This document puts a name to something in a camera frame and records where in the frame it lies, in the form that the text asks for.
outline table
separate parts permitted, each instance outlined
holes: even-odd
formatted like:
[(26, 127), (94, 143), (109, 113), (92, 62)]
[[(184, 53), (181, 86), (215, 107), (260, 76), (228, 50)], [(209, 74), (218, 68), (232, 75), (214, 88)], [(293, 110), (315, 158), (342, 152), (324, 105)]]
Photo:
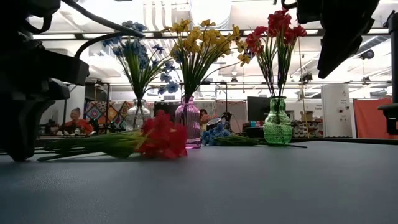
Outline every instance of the table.
[(203, 147), (177, 161), (0, 157), (2, 223), (398, 223), (398, 147)]

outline glass vase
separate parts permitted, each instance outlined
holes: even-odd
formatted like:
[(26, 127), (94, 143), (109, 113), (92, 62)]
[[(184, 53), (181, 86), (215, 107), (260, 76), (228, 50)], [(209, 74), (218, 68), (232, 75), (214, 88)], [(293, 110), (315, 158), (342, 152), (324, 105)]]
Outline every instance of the glass vase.
[(144, 121), (150, 119), (150, 111), (143, 106), (144, 100), (134, 100), (134, 106), (127, 111), (126, 131), (141, 129)]
[(200, 111), (193, 104), (193, 96), (183, 96), (175, 111), (175, 122), (187, 127), (186, 149), (200, 149)]
[(284, 99), (284, 96), (271, 97), (271, 108), (263, 127), (264, 138), (270, 144), (287, 144), (292, 140), (292, 124)]

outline colorful quilt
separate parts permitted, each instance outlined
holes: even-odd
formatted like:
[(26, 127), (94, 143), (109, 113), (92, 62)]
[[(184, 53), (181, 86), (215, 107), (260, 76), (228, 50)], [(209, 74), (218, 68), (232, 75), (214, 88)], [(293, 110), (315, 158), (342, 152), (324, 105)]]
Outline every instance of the colorful quilt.
[[(119, 127), (126, 127), (127, 110), (133, 106), (132, 102), (109, 102), (108, 123), (114, 121)], [(85, 119), (97, 119), (98, 124), (105, 124), (106, 121), (106, 102), (94, 101), (85, 105)]]

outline yellow flower bouquet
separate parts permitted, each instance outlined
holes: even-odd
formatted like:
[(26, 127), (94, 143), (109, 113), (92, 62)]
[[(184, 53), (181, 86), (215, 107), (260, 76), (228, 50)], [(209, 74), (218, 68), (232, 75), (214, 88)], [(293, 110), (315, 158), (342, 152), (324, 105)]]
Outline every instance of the yellow flower bouquet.
[[(196, 26), (192, 30), (188, 30), (190, 24), (190, 20), (182, 19), (180, 23), (174, 23), (172, 27), (165, 27), (162, 31), (177, 34), (170, 56), (180, 64), (186, 102), (189, 101), (201, 82), (213, 72), (236, 65), (239, 62), (242, 62), (241, 65), (243, 65), (250, 61), (250, 58), (245, 55), (247, 44), (241, 41), (238, 26), (233, 25), (232, 34), (223, 36), (219, 30), (211, 29), (216, 24), (209, 19), (203, 21), (200, 24), (201, 27)], [(236, 48), (231, 48), (233, 42), (237, 45)], [(220, 57), (229, 55), (232, 49), (237, 49), (239, 53), (243, 53), (238, 56), (239, 61), (220, 67), (205, 76), (211, 64), (215, 63)]]

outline woman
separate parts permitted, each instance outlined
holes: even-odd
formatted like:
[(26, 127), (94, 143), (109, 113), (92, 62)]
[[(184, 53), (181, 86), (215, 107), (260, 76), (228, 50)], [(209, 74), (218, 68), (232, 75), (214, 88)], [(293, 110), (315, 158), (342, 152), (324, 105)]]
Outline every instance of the woman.
[(80, 130), (80, 134), (90, 134), (93, 132), (92, 125), (89, 122), (80, 119), (80, 108), (75, 108), (70, 112), (70, 119), (72, 120), (66, 122), (65, 127), (63, 127), (63, 129), (68, 131), (69, 134), (75, 133), (76, 129)]
[(200, 109), (200, 124), (201, 124), (201, 130), (206, 131), (207, 130), (207, 122), (210, 121), (210, 116), (207, 114), (207, 110), (205, 109)]

